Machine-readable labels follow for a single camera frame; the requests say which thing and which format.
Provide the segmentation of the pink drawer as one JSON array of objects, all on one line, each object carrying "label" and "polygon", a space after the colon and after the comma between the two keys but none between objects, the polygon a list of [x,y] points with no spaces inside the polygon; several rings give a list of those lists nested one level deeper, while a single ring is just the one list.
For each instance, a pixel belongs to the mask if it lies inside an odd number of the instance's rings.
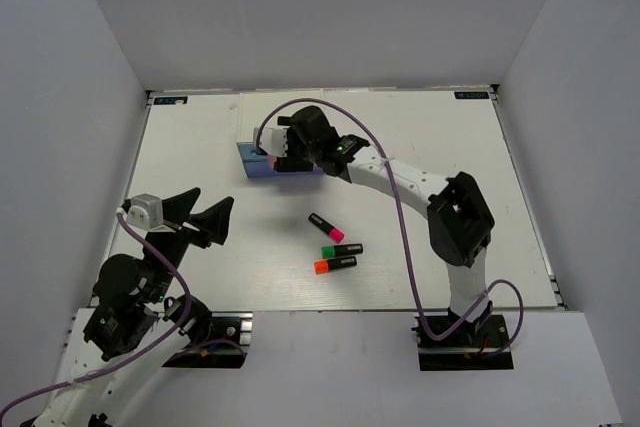
[{"label": "pink drawer", "polygon": [[271,155],[268,156],[267,161],[271,171],[276,170],[277,160],[278,158],[276,156],[271,156]]}]

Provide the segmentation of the left table label sticker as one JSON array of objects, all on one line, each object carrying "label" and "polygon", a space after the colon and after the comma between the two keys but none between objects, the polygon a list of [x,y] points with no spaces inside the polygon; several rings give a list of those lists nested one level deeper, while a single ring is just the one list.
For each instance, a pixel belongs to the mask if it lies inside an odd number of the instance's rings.
[{"label": "left table label sticker", "polygon": [[185,105],[187,102],[187,96],[155,97],[153,100],[154,105]]}]

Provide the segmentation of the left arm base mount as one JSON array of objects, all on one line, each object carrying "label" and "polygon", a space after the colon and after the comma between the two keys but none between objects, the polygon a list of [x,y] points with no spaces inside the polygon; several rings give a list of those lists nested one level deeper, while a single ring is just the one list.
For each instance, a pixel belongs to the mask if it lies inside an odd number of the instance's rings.
[{"label": "left arm base mount", "polygon": [[253,314],[216,313],[205,323],[204,333],[172,356],[165,368],[240,369],[249,352]]}]

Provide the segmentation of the right table label sticker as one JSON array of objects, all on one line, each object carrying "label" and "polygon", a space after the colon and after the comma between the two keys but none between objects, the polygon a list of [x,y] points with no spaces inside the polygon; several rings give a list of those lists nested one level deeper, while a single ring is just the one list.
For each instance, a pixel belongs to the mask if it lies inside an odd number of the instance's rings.
[{"label": "right table label sticker", "polygon": [[454,97],[457,100],[484,100],[489,99],[490,95],[486,91],[455,91]]}]

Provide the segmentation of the green highlighter marker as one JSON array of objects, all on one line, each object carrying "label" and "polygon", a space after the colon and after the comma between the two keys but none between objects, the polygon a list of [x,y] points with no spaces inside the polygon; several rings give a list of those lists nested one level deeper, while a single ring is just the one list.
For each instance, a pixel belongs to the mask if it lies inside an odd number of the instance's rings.
[{"label": "green highlighter marker", "polygon": [[362,254],[363,252],[364,247],[361,243],[332,245],[321,248],[321,256],[323,259],[356,256]]}]

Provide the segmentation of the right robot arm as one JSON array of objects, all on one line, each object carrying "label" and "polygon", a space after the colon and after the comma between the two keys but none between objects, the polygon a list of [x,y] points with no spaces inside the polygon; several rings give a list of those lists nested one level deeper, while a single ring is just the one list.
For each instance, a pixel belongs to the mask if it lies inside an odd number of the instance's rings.
[{"label": "right robot arm", "polygon": [[384,153],[371,135],[341,135],[316,105],[279,117],[274,128],[257,129],[254,142],[278,172],[310,171],[391,197],[427,222],[432,251],[447,267],[451,322],[434,340],[450,335],[472,346],[488,332],[492,313],[485,262],[495,220],[476,180],[465,172],[445,177],[411,167]]}]

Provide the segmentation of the pink highlighter marker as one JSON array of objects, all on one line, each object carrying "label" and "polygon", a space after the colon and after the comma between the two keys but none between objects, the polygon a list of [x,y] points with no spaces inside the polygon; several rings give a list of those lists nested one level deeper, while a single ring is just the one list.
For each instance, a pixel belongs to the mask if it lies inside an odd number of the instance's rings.
[{"label": "pink highlighter marker", "polygon": [[343,241],[345,237],[344,233],[318,214],[311,213],[308,216],[308,220],[314,227],[323,232],[333,242],[340,243]]}]

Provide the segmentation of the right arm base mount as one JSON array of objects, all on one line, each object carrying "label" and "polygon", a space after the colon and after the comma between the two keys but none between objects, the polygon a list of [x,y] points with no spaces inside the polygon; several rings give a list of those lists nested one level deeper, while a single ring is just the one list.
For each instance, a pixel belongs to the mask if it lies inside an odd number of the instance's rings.
[{"label": "right arm base mount", "polygon": [[502,315],[492,314],[476,337],[462,329],[442,341],[427,336],[419,319],[412,331],[417,341],[419,367],[424,372],[513,370],[510,348],[498,352],[509,340]]}]

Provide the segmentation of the cream drawer cabinet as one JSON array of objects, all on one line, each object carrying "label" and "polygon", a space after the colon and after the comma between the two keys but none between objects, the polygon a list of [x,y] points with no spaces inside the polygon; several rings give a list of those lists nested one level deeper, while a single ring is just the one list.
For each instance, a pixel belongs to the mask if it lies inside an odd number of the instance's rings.
[{"label": "cream drawer cabinet", "polygon": [[299,98],[322,99],[322,89],[312,90],[275,90],[253,91],[241,93],[239,96],[239,111],[236,142],[251,143],[253,131],[276,107],[287,101]]}]

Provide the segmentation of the orange highlighter marker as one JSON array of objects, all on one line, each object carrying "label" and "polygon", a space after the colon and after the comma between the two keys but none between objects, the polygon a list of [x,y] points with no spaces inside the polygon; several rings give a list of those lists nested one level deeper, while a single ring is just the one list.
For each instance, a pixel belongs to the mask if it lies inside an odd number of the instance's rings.
[{"label": "orange highlighter marker", "polygon": [[326,274],[346,268],[355,267],[358,264],[355,256],[320,260],[314,263],[314,271],[317,275]]}]

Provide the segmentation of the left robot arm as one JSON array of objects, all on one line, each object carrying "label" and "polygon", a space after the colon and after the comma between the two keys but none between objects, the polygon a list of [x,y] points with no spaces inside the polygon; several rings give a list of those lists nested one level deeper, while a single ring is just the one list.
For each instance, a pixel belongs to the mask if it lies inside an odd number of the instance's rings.
[{"label": "left robot arm", "polygon": [[200,194],[199,188],[165,199],[141,194],[118,208],[119,226],[142,255],[104,261],[92,288],[98,304],[70,377],[46,388],[49,404],[27,425],[113,426],[165,363],[211,345],[242,349],[178,272],[189,247],[207,249],[228,237],[233,198],[196,213]]}]

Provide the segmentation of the table label sticker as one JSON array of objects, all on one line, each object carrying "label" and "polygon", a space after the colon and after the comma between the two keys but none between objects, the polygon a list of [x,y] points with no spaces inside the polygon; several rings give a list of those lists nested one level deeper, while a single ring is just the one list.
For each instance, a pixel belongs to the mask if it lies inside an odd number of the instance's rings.
[{"label": "table label sticker", "polygon": [[153,100],[154,105],[185,105],[187,102],[187,96],[155,97]]},{"label": "table label sticker", "polygon": [[484,100],[489,99],[490,95],[486,91],[455,91],[454,97],[457,100]]}]

